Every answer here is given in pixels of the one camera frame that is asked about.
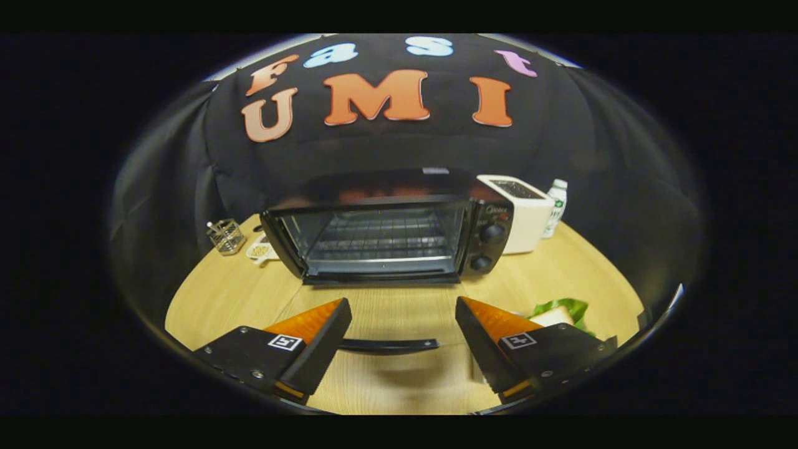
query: wire mesh cup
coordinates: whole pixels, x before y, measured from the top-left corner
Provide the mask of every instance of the wire mesh cup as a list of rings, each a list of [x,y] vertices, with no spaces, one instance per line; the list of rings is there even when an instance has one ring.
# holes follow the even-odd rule
[[[247,241],[247,238],[241,233],[239,224],[232,218],[214,223],[213,228],[208,229],[207,236],[224,256],[236,254]]]

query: blue letter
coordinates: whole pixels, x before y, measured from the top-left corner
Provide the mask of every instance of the blue letter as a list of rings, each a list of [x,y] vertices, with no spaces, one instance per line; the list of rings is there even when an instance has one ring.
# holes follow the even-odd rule
[[[323,48],[310,55],[310,59],[305,61],[304,66],[308,69],[324,66],[327,62],[349,61],[358,55],[354,50],[354,44],[338,44]]]
[[[427,56],[449,56],[454,53],[452,43],[443,38],[427,38],[425,36],[413,36],[407,38],[407,51],[416,55]]]

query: lettuce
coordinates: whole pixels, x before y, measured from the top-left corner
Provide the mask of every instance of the lettuce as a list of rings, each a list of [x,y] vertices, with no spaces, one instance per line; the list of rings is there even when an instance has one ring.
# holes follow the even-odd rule
[[[588,331],[587,327],[585,326],[585,311],[587,310],[587,303],[584,301],[575,300],[573,298],[562,298],[561,300],[553,300],[552,302],[538,305],[535,307],[535,311],[531,316],[528,317],[528,319],[531,320],[535,316],[548,312],[561,305],[564,305],[568,309],[568,314],[571,315],[571,319],[574,321],[575,328],[585,331],[591,336],[596,336],[593,332]]]

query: white toaster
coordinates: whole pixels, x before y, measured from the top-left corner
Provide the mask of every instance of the white toaster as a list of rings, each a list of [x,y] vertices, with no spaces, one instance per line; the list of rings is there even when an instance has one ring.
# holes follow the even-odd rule
[[[518,178],[502,175],[478,175],[476,178],[513,203],[512,228],[502,254],[533,251],[551,217],[554,200]]]

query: round table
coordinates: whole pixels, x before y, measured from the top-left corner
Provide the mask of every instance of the round table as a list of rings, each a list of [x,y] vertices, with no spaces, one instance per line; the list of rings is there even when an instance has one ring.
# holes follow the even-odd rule
[[[560,298],[588,303],[587,329],[618,346],[639,331],[638,295],[615,266],[564,222],[534,252],[502,256],[460,284],[320,287],[303,285],[279,260],[256,266],[246,248],[262,235],[258,215],[242,223],[247,243],[234,256],[211,250],[182,283],[165,329],[196,350],[238,326],[266,328],[310,308],[349,298],[347,339],[437,339],[440,347],[400,356],[338,351],[307,406],[338,414],[462,415],[500,405],[474,374],[455,321],[458,296],[525,316]]]

